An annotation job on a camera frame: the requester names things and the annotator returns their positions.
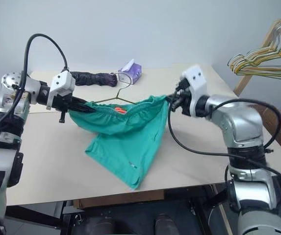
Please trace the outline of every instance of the wire hanger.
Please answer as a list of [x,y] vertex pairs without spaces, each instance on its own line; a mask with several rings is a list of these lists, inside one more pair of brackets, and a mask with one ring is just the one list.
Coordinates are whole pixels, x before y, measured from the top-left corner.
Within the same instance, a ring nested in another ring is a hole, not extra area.
[[119,99],[119,100],[125,101],[125,102],[130,103],[130,104],[135,104],[134,102],[131,102],[129,100],[126,100],[126,99],[123,99],[123,98],[119,97],[120,91],[122,89],[126,89],[127,87],[129,87],[131,85],[131,77],[130,77],[130,75],[125,73],[125,72],[113,72],[112,74],[124,74],[124,75],[126,75],[129,78],[130,83],[127,86],[125,86],[123,88],[120,88],[115,97],[109,98],[109,99],[99,100],[99,101],[96,101],[94,103],[100,103],[100,102],[105,102],[105,101],[109,101],[109,100]]
[[281,79],[281,65],[261,65],[262,62],[281,58],[281,24],[272,31],[273,39],[269,46],[249,51],[245,56],[232,57],[228,66],[237,75],[258,75]]

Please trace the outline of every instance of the tissue box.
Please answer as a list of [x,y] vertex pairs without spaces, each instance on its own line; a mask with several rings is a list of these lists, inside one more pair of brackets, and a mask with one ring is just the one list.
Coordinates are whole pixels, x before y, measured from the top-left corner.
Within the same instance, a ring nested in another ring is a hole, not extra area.
[[[126,66],[121,68],[119,72],[127,73],[131,77],[131,84],[135,84],[141,76],[141,65],[135,63],[130,64],[129,62]],[[130,83],[128,76],[121,73],[119,73],[118,76],[121,82]]]

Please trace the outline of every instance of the purple tissue box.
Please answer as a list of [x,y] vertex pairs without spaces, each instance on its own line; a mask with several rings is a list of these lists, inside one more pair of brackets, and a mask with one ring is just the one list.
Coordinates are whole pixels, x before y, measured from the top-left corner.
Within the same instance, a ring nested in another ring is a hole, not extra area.
[[[119,72],[127,73],[131,77],[131,84],[135,84],[141,76],[141,65],[133,63],[129,70],[122,71],[122,69],[120,69]],[[130,83],[128,76],[121,73],[118,75],[121,82]]]

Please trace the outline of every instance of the white table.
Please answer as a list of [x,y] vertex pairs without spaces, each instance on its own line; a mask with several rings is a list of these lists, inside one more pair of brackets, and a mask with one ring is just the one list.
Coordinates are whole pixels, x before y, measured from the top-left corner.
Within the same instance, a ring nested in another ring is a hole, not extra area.
[[[173,64],[171,68],[143,69],[139,81],[122,90],[121,96],[130,101],[140,101],[151,94],[171,94],[180,74],[190,66]],[[202,65],[202,68],[209,94],[235,97],[211,66]],[[50,85],[57,73],[33,72],[31,77]],[[76,87],[73,95],[97,101],[115,96],[117,90],[125,85],[119,82],[116,88],[97,85]],[[68,115],[64,124],[58,122],[59,117],[59,112],[47,111],[45,106],[31,107],[22,135],[24,167],[20,182],[7,190],[7,204],[43,203],[132,192],[115,175],[85,154],[95,134],[79,128]],[[226,152],[221,130],[204,118],[184,116],[178,109],[171,120],[175,133],[185,145],[202,151]],[[266,140],[270,138],[265,129],[264,134]],[[281,173],[281,147],[277,142],[271,147],[274,153],[267,155],[267,161]],[[137,190],[223,182],[228,162],[226,157],[185,151],[174,142],[166,127],[155,160]]]

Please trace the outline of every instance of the green shorts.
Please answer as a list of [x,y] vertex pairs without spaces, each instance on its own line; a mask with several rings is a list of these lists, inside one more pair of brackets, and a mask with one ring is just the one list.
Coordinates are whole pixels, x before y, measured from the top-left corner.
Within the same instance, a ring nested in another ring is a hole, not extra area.
[[[165,96],[150,96],[136,104],[117,105],[87,102],[94,113],[69,111],[81,128],[97,132],[86,154],[137,188],[159,149],[167,119]],[[126,111],[125,114],[115,108]]]

